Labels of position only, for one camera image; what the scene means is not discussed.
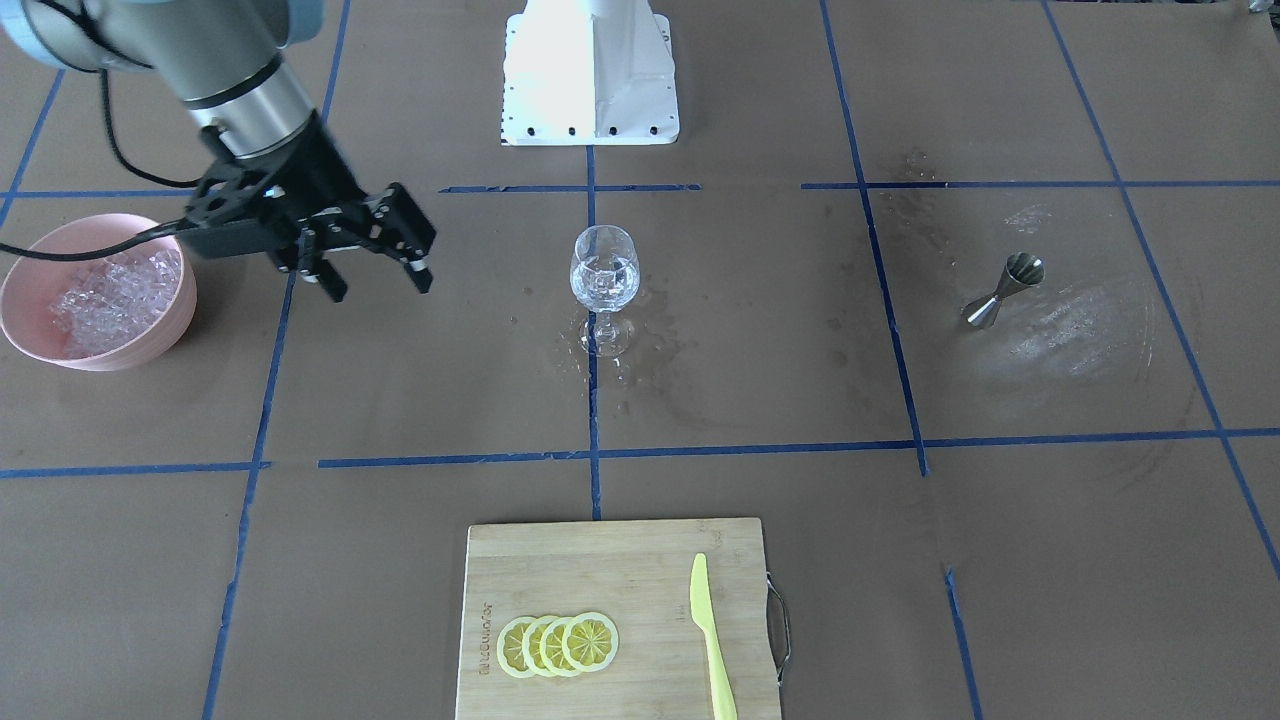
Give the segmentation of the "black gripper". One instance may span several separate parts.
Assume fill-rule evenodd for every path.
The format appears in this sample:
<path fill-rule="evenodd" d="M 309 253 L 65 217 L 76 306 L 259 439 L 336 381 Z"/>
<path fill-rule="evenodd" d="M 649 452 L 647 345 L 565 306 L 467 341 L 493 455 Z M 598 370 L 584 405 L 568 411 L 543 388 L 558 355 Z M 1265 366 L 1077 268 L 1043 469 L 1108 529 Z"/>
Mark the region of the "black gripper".
<path fill-rule="evenodd" d="M 251 158 L 234 155 L 230 132 L 218 124 L 205 126 L 200 138 L 215 161 L 186 204 L 186 229 L 242 219 L 288 224 L 294 241 L 262 254 L 284 272 L 312 275 L 334 304 L 348 284 L 325 255 L 346 249 L 389 258 L 419 293 L 430 291 L 435 227 L 402 183 L 364 188 L 316 111 L 282 145 Z"/>

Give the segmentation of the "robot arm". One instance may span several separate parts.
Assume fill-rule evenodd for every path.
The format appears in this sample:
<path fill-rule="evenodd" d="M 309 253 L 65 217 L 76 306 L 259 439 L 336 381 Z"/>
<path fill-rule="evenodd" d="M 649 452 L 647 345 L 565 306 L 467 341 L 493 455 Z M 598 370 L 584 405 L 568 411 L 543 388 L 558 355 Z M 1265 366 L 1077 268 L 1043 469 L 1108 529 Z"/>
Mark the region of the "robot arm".
<path fill-rule="evenodd" d="M 317 104 L 284 58 L 324 22 L 320 1 L 5 1 L 3 28 L 32 58 L 67 70 L 157 73 L 198 126 L 212 164 L 187 183 L 170 234 L 205 259 L 262 254 L 339 302 L 329 252 L 365 249 L 433 283 L 435 228 L 398 183 L 362 190 Z"/>

